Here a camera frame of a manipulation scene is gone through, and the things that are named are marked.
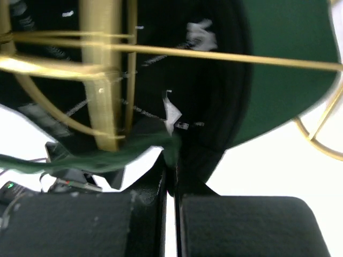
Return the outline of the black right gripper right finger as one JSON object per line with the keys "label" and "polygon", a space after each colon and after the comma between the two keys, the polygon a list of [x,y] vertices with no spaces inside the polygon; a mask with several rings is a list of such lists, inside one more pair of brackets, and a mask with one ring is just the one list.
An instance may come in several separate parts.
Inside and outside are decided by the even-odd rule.
{"label": "black right gripper right finger", "polygon": [[310,207],[291,196],[222,196],[179,164],[178,256],[329,256]]}

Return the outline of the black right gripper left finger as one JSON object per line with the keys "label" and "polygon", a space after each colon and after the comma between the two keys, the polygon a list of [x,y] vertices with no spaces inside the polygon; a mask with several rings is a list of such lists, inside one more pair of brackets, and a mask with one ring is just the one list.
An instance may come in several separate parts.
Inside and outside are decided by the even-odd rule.
{"label": "black right gripper left finger", "polygon": [[164,256],[165,161],[121,192],[1,188],[1,256]]}

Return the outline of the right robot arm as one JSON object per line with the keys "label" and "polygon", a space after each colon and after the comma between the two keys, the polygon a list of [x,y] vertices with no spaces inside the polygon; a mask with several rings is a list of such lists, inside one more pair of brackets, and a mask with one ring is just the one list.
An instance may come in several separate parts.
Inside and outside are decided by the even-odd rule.
{"label": "right robot arm", "polygon": [[329,256],[312,210],[286,196],[220,196],[206,186],[221,152],[162,156],[120,193],[1,189],[1,256],[163,256],[166,194],[175,199],[178,256]]}

